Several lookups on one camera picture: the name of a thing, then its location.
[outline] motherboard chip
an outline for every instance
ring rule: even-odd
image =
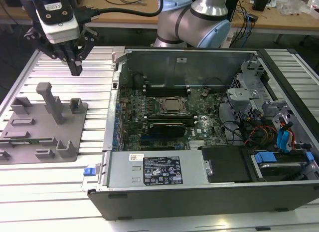
[[[185,99],[182,97],[162,97],[159,99],[161,114],[185,113]]]
[[[179,112],[179,102],[176,99],[168,99],[165,101],[168,112]]]

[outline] motherboard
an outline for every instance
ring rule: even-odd
[[[122,87],[124,151],[197,150],[227,144],[216,113],[218,95],[202,92],[203,88],[189,88],[180,96],[175,92],[165,96]]]

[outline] white label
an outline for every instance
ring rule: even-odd
[[[187,58],[186,57],[179,57],[176,60],[177,63],[187,63]]]
[[[144,154],[130,154],[129,161],[142,161]]]
[[[17,142],[10,142],[12,145],[29,145],[30,143],[27,141],[17,141]]]
[[[62,4],[60,2],[50,3],[47,5],[44,5],[45,9],[48,11],[54,11],[62,8]]]

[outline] slotted aluminum surface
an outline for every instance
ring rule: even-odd
[[[255,227],[270,227],[272,231],[281,232],[318,231],[319,200],[295,211],[282,213],[116,222],[104,220],[87,198],[86,192],[82,191],[81,184],[83,168],[99,163],[102,159],[102,140],[112,77],[111,52],[111,47],[96,47],[83,62],[84,71],[80,77],[72,77],[66,66],[45,55],[41,55],[39,59],[34,58],[37,63],[34,67],[31,63],[31,70],[22,78],[23,86],[19,90],[19,96],[28,96],[33,103],[39,103],[41,98],[34,93],[37,82],[51,82],[54,95],[61,96],[65,101],[74,96],[85,98],[89,111],[77,161],[0,166],[0,231],[251,232],[256,231]],[[7,106],[0,116],[0,131],[11,113]],[[89,180],[91,185],[97,182],[96,177]]]
[[[286,49],[266,49],[272,60],[287,78],[314,117],[319,121],[319,77],[298,54]],[[270,81],[270,87],[279,100],[284,99],[277,86]]]

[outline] screw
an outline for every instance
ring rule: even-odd
[[[206,174],[208,176],[212,176],[213,175],[213,171],[211,170],[211,168],[206,168]]]

